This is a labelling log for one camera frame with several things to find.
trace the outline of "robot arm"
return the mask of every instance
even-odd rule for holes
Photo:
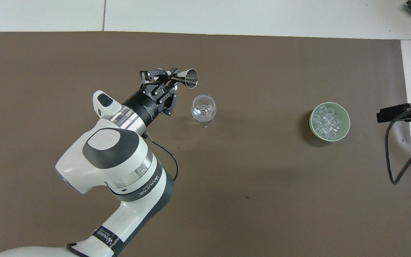
[[[116,257],[163,208],[173,192],[173,179],[150,151],[141,135],[158,116],[172,115],[179,83],[196,86],[190,69],[146,70],[140,89],[119,104],[103,91],[93,95],[99,116],[96,125],[79,137],[61,156],[55,168],[77,192],[108,186],[121,200],[120,207],[86,240],[64,248],[22,247],[0,253],[5,256]]]

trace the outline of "green bowl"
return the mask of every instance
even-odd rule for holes
[[[326,106],[326,108],[331,107],[332,109],[334,109],[336,117],[339,118],[342,122],[341,129],[338,130],[337,135],[332,139],[326,139],[326,138],[321,137],[313,129],[313,125],[312,125],[313,113],[323,105]],[[313,109],[313,112],[310,114],[309,125],[310,125],[310,130],[312,130],[313,134],[317,136],[319,139],[328,141],[328,142],[335,142],[335,141],[341,140],[348,134],[348,131],[350,130],[350,116],[348,115],[348,112],[339,104],[336,104],[334,102],[324,102],[322,104],[319,104],[317,107],[315,107],[315,109]]]

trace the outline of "glass base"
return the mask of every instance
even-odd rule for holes
[[[209,126],[209,125],[212,123],[212,121],[213,121],[213,119],[211,119],[211,120],[209,120],[209,121],[202,122],[202,121],[199,121],[199,120],[197,120],[197,119],[195,119],[195,118],[193,118],[193,120],[194,120],[194,123],[195,123],[198,127],[207,127],[207,126]]]

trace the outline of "cable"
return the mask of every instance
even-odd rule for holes
[[[393,173],[391,172],[390,151],[389,151],[389,148],[388,148],[388,136],[390,135],[390,130],[391,130],[391,127],[394,125],[394,123],[396,121],[398,121],[399,119],[401,119],[402,117],[404,117],[406,115],[409,115],[409,114],[411,114],[411,110],[405,111],[405,112],[397,115],[393,120],[391,120],[390,124],[388,125],[388,128],[386,129],[386,133],[385,133],[386,166],[388,168],[388,174],[390,175],[390,180],[391,180],[391,183],[393,183],[393,185],[397,184],[399,182],[399,180],[401,179],[401,177],[403,176],[403,174],[406,172],[408,166],[411,164],[411,157],[410,157],[410,159],[408,159],[406,164],[402,167],[402,169],[399,172],[396,179],[394,179],[393,178]]]
[[[177,160],[176,160],[176,158],[174,157],[174,155],[173,155],[169,150],[167,150],[163,145],[160,145],[159,143],[153,141],[153,138],[150,137],[150,135],[148,134],[147,131],[144,132],[144,134],[145,134],[145,137],[142,136],[142,138],[148,138],[148,140],[150,140],[150,141],[151,141],[152,143],[154,143],[155,145],[158,145],[161,149],[165,150],[165,151],[166,151],[167,153],[169,153],[169,155],[172,157],[172,159],[173,159],[174,162],[176,163],[176,175],[174,176],[174,178],[173,178],[172,180],[173,180],[173,181],[176,181],[176,179],[177,179],[177,177],[178,177],[178,163],[177,163]]]

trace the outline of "brown tabletop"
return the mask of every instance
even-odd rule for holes
[[[375,117],[406,102],[400,41],[137,32],[0,33],[0,252],[81,241],[116,210],[108,188],[80,195],[54,166],[96,123],[96,90],[123,102],[159,67],[199,84],[148,127],[181,171],[121,256],[411,256],[411,168],[390,183]],[[190,113],[201,93],[217,103],[207,128]],[[334,143],[308,126],[326,101],[351,117]],[[393,130],[398,170],[411,142],[408,124]]]

